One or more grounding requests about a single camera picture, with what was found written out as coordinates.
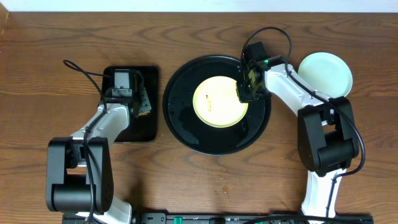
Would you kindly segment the yellow plate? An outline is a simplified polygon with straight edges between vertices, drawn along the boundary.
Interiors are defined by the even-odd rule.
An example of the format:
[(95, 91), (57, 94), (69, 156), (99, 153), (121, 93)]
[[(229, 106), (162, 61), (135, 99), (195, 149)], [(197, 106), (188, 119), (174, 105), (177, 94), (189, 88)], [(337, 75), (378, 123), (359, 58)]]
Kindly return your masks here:
[(240, 102), (236, 80), (215, 76), (201, 82), (193, 94), (195, 114), (205, 124), (227, 128), (243, 119), (248, 103)]

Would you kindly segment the light green plate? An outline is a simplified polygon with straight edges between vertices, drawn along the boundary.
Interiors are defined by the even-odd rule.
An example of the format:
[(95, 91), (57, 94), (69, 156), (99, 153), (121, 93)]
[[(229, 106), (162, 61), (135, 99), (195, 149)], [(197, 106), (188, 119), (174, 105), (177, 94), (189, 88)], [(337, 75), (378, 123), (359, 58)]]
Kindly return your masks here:
[(353, 86), (349, 66), (338, 56), (317, 52), (305, 57), (298, 74), (312, 87), (333, 98), (347, 96)]

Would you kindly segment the yellow green scrub sponge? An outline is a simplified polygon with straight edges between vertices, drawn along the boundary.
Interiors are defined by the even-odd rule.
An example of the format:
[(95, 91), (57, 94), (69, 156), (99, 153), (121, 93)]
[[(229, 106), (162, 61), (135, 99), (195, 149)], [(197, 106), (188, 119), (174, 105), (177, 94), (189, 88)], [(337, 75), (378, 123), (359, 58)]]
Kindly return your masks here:
[(151, 111), (145, 111), (143, 113), (139, 113), (138, 116), (145, 116), (145, 115), (148, 115), (148, 114), (151, 114)]

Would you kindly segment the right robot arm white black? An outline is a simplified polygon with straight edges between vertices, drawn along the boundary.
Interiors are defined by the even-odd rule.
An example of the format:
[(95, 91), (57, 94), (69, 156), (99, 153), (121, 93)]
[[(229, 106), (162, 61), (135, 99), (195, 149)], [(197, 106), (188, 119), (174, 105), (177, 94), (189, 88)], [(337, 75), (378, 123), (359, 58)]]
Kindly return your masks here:
[(237, 84), (240, 101), (275, 94), (297, 116), (298, 153), (308, 170), (302, 213), (313, 216), (312, 223), (334, 218), (340, 182), (359, 171), (349, 167), (355, 157), (364, 154), (351, 103), (312, 87), (282, 56), (245, 55), (241, 67), (244, 78)]

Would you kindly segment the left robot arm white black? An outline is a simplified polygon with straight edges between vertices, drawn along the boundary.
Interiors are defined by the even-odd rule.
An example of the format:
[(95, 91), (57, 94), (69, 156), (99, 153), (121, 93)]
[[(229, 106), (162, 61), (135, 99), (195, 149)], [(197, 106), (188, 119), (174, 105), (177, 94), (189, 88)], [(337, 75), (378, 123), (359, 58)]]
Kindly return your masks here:
[(105, 105), (79, 131), (47, 148), (45, 201), (68, 223), (131, 223), (132, 205), (114, 195), (109, 149), (136, 116), (151, 110), (147, 90), (110, 88)]

